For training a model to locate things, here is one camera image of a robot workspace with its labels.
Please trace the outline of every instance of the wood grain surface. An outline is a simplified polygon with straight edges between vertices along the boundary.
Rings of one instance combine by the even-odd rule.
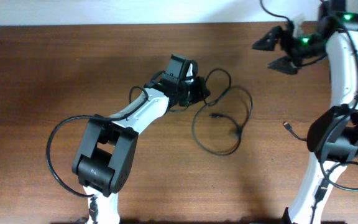
[[[87,216],[86,199],[61,188],[47,168],[45,145],[53,127],[76,114],[113,114],[128,92],[167,67],[172,53],[195,59],[199,75],[229,70],[246,87],[255,108],[239,150],[229,157],[202,151],[191,136],[201,103],[166,114],[139,137],[132,172],[119,194],[121,218],[171,221],[238,221],[278,218],[298,193],[308,150],[282,126],[304,136],[329,108],[328,62],[289,76],[266,68],[284,55],[251,45],[278,23],[125,26],[0,27],[0,223],[70,223]],[[211,98],[225,89],[220,74],[209,81]],[[242,121],[248,99],[230,93],[203,113],[201,141],[217,150],[234,143],[229,121]],[[52,144],[60,177],[81,190],[71,173],[86,121],[64,126]],[[339,182],[358,185],[358,168]],[[323,220],[358,223],[358,193],[333,190]]]

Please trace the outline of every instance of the robotic arm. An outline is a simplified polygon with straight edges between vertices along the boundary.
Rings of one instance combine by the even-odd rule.
[[[292,22],[287,30],[273,28],[253,46],[274,50],[280,39],[287,56],[268,65],[289,75],[313,63],[303,60],[328,55],[331,69],[331,109],[315,121],[308,132],[310,159],[298,195],[285,210],[281,223],[321,223],[321,214],[333,187],[348,164],[358,157],[358,14],[346,12],[345,1],[325,1],[319,8],[317,33],[294,37]],[[352,121],[354,127],[346,127]]]
[[[111,122],[88,121],[72,167],[85,192],[92,195],[88,197],[88,223],[119,223],[118,192],[131,172],[138,135],[171,107],[188,107],[210,95],[197,72],[195,61],[172,55],[167,71],[156,75],[162,75],[160,81],[154,77],[138,99],[110,118],[130,116]],[[115,147],[113,154],[98,148],[106,143]]]

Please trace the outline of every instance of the black bracket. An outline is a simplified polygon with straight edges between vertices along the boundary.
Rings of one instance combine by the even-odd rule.
[[[131,172],[138,135],[132,128],[89,120],[72,167],[79,183],[105,197],[118,193]],[[98,148],[98,143],[115,146],[113,154]]]
[[[325,54],[325,40],[316,34],[294,38],[293,32],[292,22],[287,24],[286,30],[276,26],[254,43],[252,49],[274,51],[275,45],[280,44],[286,56],[269,63],[268,68],[288,75],[296,75],[304,59]]]
[[[191,77],[187,77],[190,65],[193,66]],[[161,80],[151,80],[145,88],[154,88],[169,97],[168,109],[179,106],[191,106],[207,98],[211,93],[206,87],[205,79],[197,77],[198,64],[180,55],[171,55],[167,71],[162,73]]]
[[[358,157],[358,110],[338,124],[331,135],[329,133],[349,110],[346,104],[333,106],[310,126],[307,137],[308,149],[316,154],[320,162],[347,162]],[[347,126],[350,120],[353,126]],[[322,151],[327,136],[329,137],[324,145],[325,150]]]

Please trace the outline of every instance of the black cable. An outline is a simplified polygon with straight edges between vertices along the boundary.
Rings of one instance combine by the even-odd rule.
[[[358,53],[357,53],[357,49],[356,46],[354,44],[354,41],[349,33],[349,30],[346,28],[346,26],[343,25],[342,21],[335,15],[335,14],[330,14],[330,17],[332,17],[344,30],[344,32],[346,33],[347,37],[349,38],[350,44],[351,44],[351,49],[352,49],[352,53],[354,55],[355,61],[356,61],[356,70],[357,70],[357,76],[358,76]],[[326,139],[324,140],[322,146],[321,146],[321,155],[326,154],[326,147],[324,147],[328,141],[328,139],[331,137],[331,135],[333,134],[334,130],[339,126],[339,124],[341,124],[345,119],[347,119],[348,117],[350,117],[350,115],[356,110],[358,104],[358,91],[357,91],[357,95],[356,95],[356,102],[354,103],[353,107],[349,110],[349,112],[347,114],[345,114],[329,131],[329,134],[326,136]],[[324,170],[323,167],[323,162],[322,159],[319,159],[319,163],[320,163],[320,169],[321,172],[324,175],[324,179],[326,179],[330,184],[332,184],[334,187],[342,189],[342,190],[348,190],[348,191],[353,191],[356,192],[358,191],[358,187],[357,188],[352,188],[352,187],[345,187],[339,184],[334,183],[332,180],[329,179],[329,174],[327,174]],[[346,164],[354,164],[358,166],[358,162],[352,162],[352,161],[348,161],[348,162],[340,162],[337,165],[335,165],[332,169],[332,171],[336,168],[338,168],[339,166],[344,166]]]
[[[269,15],[271,16],[274,16],[274,17],[279,17],[279,18],[283,18],[283,19],[286,19],[288,22],[291,22],[291,20],[287,17],[287,16],[281,16],[281,15],[277,15],[277,14],[274,14],[272,12],[270,12],[269,10],[267,10],[262,2],[262,0],[259,0],[259,3],[260,3],[260,6],[262,6],[262,9]]]
[[[301,65],[301,67],[306,67],[309,65],[314,65],[318,62],[323,61],[325,58],[327,57],[327,54],[322,55],[321,57],[317,58],[316,60],[312,61],[312,62],[308,62],[308,63],[304,63],[303,65]]]
[[[163,74],[165,71],[159,71],[156,74],[153,75],[150,81],[156,80],[161,74]]]
[[[79,196],[79,197],[93,197],[94,195],[86,195],[86,194],[81,194],[75,190],[73,190],[72,188],[70,188],[69,186],[67,186],[66,183],[64,183],[64,181],[62,181],[62,179],[57,175],[55,169],[52,166],[52,162],[50,160],[50,146],[52,145],[52,141],[53,141],[53,137],[55,136],[55,134],[57,133],[57,131],[66,123],[69,123],[70,121],[74,121],[77,119],[92,119],[95,121],[102,121],[102,122],[112,122],[112,121],[120,121],[122,119],[126,119],[128,118],[130,115],[132,115],[133,113],[135,113],[135,111],[137,111],[143,104],[145,104],[147,102],[147,100],[149,100],[149,94],[147,94],[146,90],[142,87],[139,86],[134,86],[131,88],[130,93],[132,93],[133,89],[138,88],[141,89],[145,95],[145,98],[143,100],[143,102],[138,105],[136,108],[134,108],[131,112],[124,114],[122,117],[120,118],[104,118],[104,117],[99,117],[99,116],[92,116],[92,115],[77,115],[77,116],[72,116],[69,117],[67,119],[64,119],[63,121],[61,121],[59,124],[57,124],[55,126],[55,128],[52,130],[52,132],[50,133],[50,136],[48,138],[48,143],[47,143],[47,149],[46,149],[46,157],[47,157],[47,164],[48,164],[48,168],[49,171],[52,173],[53,177],[55,178],[55,180],[67,191],[71,192],[72,194]]]
[[[292,130],[292,126],[290,125],[290,123],[284,121],[284,122],[283,122],[283,125],[284,125],[284,128],[285,128],[287,131],[289,131],[294,137],[297,138],[297,140],[307,142],[307,139],[306,139],[306,138],[301,138],[301,137],[299,137],[299,136]]]
[[[316,208],[317,208],[317,201],[315,201],[314,205],[311,208],[311,219],[310,224],[313,224],[314,221],[314,215],[316,214]]]
[[[180,110],[173,110],[173,109],[169,109],[168,112],[172,112],[172,113],[180,113],[180,112],[184,112],[185,110],[187,110],[187,108],[189,108],[188,106],[180,109]]]
[[[228,155],[231,155],[233,154],[234,152],[237,151],[237,149],[239,148],[240,146],[240,143],[241,143],[241,134],[242,134],[242,130],[244,129],[245,125],[247,124],[248,120],[250,119],[250,116],[251,116],[251,112],[252,112],[252,109],[254,108],[254,101],[252,100],[252,96],[251,94],[248,92],[247,89],[241,87],[241,86],[231,86],[231,75],[228,71],[226,71],[225,69],[221,69],[221,68],[215,68],[214,70],[210,71],[210,73],[208,74],[208,76],[206,77],[205,79],[205,82],[208,81],[208,78],[214,73],[214,72],[217,72],[217,71],[221,71],[221,72],[224,72],[228,79],[229,79],[229,85],[228,87],[221,93],[221,95],[216,98],[215,100],[212,100],[210,102],[206,102],[206,100],[204,100],[204,105],[197,111],[197,113],[195,114],[194,118],[193,118],[193,124],[191,125],[191,133],[193,135],[193,138],[194,140],[196,141],[196,143],[203,149],[205,150],[206,152],[208,153],[211,153],[215,156],[228,156]],[[227,115],[224,115],[224,114],[220,114],[220,113],[212,113],[210,114],[210,117],[212,118],[226,118],[226,119],[229,119],[230,121],[232,121],[234,123],[234,125],[236,126],[236,136],[237,136],[237,142],[235,143],[235,145],[233,145],[233,147],[231,147],[230,150],[228,150],[227,152],[214,152],[210,149],[208,149],[207,147],[205,147],[197,138],[197,135],[196,135],[196,130],[195,130],[195,127],[196,127],[196,121],[197,121],[197,117],[200,115],[200,113],[207,107],[212,107],[214,105],[216,105],[218,103],[219,100],[223,99],[227,93],[229,93],[229,91],[233,90],[233,89],[238,89],[238,90],[242,90],[243,92],[245,92],[249,99],[250,99],[250,103],[251,103],[251,106],[250,106],[250,109],[249,109],[249,112],[248,112],[248,116],[246,117],[246,120],[244,121],[244,123],[242,123],[241,125],[238,124],[236,122],[236,120],[234,120],[232,117],[230,116],[227,116]]]

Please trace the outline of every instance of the black joint housing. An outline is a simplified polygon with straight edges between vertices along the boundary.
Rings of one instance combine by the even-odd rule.
[[[79,183],[105,197],[118,193],[131,172],[137,137],[132,128],[90,119],[72,166]],[[107,142],[115,146],[113,154],[98,148],[98,143]]]
[[[192,76],[187,76],[192,65]],[[179,55],[171,55],[167,71],[162,73],[159,82],[152,80],[146,88],[154,88],[169,97],[168,109],[179,106],[190,106],[207,98],[211,93],[206,87],[205,79],[197,77],[198,64]]]
[[[347,30],[358,31],[358,13],[347,12],[346,8],[344,10],[343,7],[323,3],[320,5],[317,21],[317,33],[322,38],[328,39],[335,32],[344,32],[342,25],[332,16],[337,17]]]
[[[349,111],[348,105],[333,106],[310,126],[308,149],[316,154],[320,162],[347,162],[358,157],[358,110],[337,125]],[[354,126],[347,126],[350,120]]]
[[[274,51],[278,40],[281,38],[283,29],[280,26],[274,27],[264,37],[252,45],[254,50]]]
[[[326,53],[326,41],[320,35],[309,35],[293,39],[287,54],[292,60],[302,62],[303,59],[317,57]]]

